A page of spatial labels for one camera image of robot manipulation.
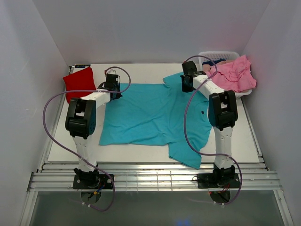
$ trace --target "pink cloth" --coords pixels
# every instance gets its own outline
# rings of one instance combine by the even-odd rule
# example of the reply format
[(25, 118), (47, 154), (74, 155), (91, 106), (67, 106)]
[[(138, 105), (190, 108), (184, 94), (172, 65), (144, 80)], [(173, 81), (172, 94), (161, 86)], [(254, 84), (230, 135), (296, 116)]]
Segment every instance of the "pink cloth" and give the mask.
[[(212, 78), (212, 81), (224, 90), (233, 90), (237, 93), (254, 89), (256, 80), (250, 72), (251, 63), (245, 55), (236, 60), (223, 65), (217, 65), (218, 73)], [(206, 72), (207, 76), (215, 72), (215, 67)]]

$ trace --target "glass panel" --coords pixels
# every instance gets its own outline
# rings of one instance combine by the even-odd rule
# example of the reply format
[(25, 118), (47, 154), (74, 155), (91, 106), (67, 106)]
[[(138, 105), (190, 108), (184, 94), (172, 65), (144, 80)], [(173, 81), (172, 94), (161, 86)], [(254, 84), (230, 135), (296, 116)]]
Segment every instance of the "glass panel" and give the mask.
[[(111, 192), (103, 192), (97, 207), (105, 207)], [(39, 192), (31, 226), (156, 225), (282, 226), (273, 191), (242, 191), (229, 206), (192, 202), (211, 201), (208, 192), (118, 192), (107, 212), (81, 202), (80, 192)]]

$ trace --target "clothing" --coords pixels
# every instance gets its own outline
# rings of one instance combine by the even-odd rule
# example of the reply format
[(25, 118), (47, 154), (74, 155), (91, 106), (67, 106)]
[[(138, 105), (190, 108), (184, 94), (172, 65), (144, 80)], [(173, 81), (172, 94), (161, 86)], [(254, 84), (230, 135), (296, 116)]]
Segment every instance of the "clothing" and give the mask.
[[(224, 59), (219, 59), (217, 61), (214, 61), (214, 63), (216, 65), (223, 65), (223, 64), (226, 64), (226, 63), (230, 63), (230, 62), (233, 62), (234, 60), (224, 60)], [(211, 61), (207, 61), (205, 63), (202, 64), (203, 66), (203, 70), (204, 72), (208, 72), (211, 70), (211, 68), (213, 67), (213, 64), (211, 63)]]
[[(93, 71), (91, 67), (85, 68), (78, 72), (72, 73), (66, 77), (63, 77), (66, 84), (66, 91), (70, 90), (96, 90)], [(91, 92), (79, 92), (79, 93), (66, 93), (66, 100), (69, 103), (73, 97), (85, 97), (91, 94)]]
[[(225, 59), (219, 59), (219, 60), (214, 60), (213, 62), (215, 64), (219, 63), (219, 62), (222, 62), (222, 61), (226, 61)], [(210, 66), (213, 66), (213, 63), (209, 60), (209, 61), (206, 61), (204, 63), (202, 63), (202, 65), (210, 65)]]
[[(182, 73), (163, 79), (164, 84), (131, 84), (123, 97), (107, 103), (100, 145), (169, 145), (169, 157), (199, 169), (201, 156), (186, 143), (183, 118), (191, 93), (183, 93)], [(200, 150), (208, 141), (211, 125), (208, 101), (197, 93), (190, 105), (187, 132)]]
[[(256, 80), (252, 77), (251, 63), (245, 55), (240, 56), (230, 63), (217, 65), (218, 73), (212, 78), (212, 81), (224, 90), (233, 90), (237, 93), (256, 87)], [(206, 72), (211, 76), (215, 72), (215, 67), (211, 67)]]

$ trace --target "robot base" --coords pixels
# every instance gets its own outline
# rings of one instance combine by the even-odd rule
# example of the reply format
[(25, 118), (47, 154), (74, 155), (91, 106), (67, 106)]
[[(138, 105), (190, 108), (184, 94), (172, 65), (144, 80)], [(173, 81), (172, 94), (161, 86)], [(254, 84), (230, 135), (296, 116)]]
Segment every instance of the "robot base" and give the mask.
[(238, 174), (234, 174), (234, 178), (230, 179), (226, 184), (218, 185), (216, 181), (213, 179), (212, 173), (199, 173), (197, 174), (197, 182), (198, 182), (198, 188), (222, 188), (226, 184), (230, 184), (229, 188), (239, 188), (239, 178)]
[[(112, 181), (109, 179), (109, 177), (105, 174), (99, 174), (97, 175), (99, 179), (99, 183), (104, 186), (103, 189), (113, 189)], [(83, 182), (80, 181), (79, 176), (75, 175), (74, 176), (74, 181), (73, 181), (73, 189), (81, 190), (81, 189), (93, 189), (97, 190), (98, 187), (89, 187), (85, 185)]]

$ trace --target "blue fabric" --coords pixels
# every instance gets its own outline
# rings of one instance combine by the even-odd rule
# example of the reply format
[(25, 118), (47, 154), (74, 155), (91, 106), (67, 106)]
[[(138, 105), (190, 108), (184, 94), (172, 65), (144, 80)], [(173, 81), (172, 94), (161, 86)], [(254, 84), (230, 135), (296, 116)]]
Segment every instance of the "blue fabric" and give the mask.
[[(219, 63), (219, 62), (221, 62), (221, 61), (225, 61), (225, 59), (214, 60), (213, 62), (214, 62), (215, 64), (217, 64), (217, 63)], [(202, 63), (202, 65), (210, 65), (210, 66), (213, 66), (213, 63), (212, 63), (211, 61), (206, 61), (206, 62)]]
[[(180, 75), (165, 77), (164, 84), (131, 84), (122, 98), (107, 103), (99, 144), (168, 144), (170, 158), (198, 169), (201, 156), (190, 149), (183, 130), (192, 93), (182, 93)], [(207, 99), (197, 93), (188, 111), (187, 132), (198, 150), (206, 145), (211, 129), (207, 108)]]

